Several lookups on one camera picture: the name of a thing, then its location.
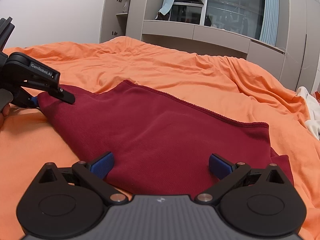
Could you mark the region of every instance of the cabinet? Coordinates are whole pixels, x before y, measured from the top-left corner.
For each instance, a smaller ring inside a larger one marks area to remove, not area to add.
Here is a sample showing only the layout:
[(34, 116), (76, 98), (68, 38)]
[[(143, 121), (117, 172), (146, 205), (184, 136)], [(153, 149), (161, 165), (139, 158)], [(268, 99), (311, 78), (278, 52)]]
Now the cabinet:
[(124, 36), (127, 15), (122, 9), (127, 0), (105, 0), (101, 21), (100, 43)]

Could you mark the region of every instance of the orange bedsheet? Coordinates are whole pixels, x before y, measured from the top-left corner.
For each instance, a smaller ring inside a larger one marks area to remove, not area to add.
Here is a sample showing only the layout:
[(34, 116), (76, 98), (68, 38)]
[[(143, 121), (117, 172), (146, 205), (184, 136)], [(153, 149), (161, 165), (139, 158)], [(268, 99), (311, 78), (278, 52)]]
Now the orange bedsheet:
[[(320, 142), (304, 127), (309, 115), (303, 98), (264, 69), (244, 59), (198, 56), (128, 37), (5, 52), (14, 51), (60, 71), (62, 84), (101, 93), (129, 79), (234, 120), (268, 123), (271, 146), (289, 156), (295, 187), (308, 209), (300, 235), (320, 239)], [(0, 129), (0, 147), (0, 239), (17, 240), (23, 231), (15, 208), (38, 170), (45, 162), (68, 167), (78, 159), (35, 109), (12, 109)]]

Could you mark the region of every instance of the red cloth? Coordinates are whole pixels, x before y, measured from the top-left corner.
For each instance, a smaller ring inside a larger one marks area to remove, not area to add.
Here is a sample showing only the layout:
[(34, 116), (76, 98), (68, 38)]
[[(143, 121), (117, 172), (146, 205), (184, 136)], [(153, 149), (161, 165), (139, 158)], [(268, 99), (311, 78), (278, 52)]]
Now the red cloth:
[(253, 168), (277, 163), (293, 182), (289, 159), (271, 148), (266, 123), (234, 121), (128, 80), (102, 94), (62, 88), (76, 102), (43, 92), (41, 111), (80, 160), (113, 152), (106, 182), (133, 194), (194, 197), (218, 181), (208, 169), (211, 153)]

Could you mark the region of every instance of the orange blanket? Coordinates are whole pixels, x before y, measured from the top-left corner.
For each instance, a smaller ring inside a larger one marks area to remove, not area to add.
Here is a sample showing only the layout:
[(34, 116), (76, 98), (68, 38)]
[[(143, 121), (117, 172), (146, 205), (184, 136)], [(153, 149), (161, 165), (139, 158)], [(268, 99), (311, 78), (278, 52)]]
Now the orange blanket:
[[(308, 209), (300, 235), (320, 239), (320, 142), (304, 127), (309, 119), (304, 99), (259, 66), (232, 57), (165, 49), (128, 37), (103, 44), (62, 42), (12, 48), (5, 53), (14, 51), (60, 71), (62, 84), (101, 93), (129, 79), (234, 120), (268, 123), (271, 146), (279, 155), (289, 156), (295, 188)], [(77, 158), (35, 109), (12, 109), (0, 129), (0, 146), (0, 239), (17, 240), (23, 231), (15, 208), (38, 170), (45, 162), (68, 167)]]

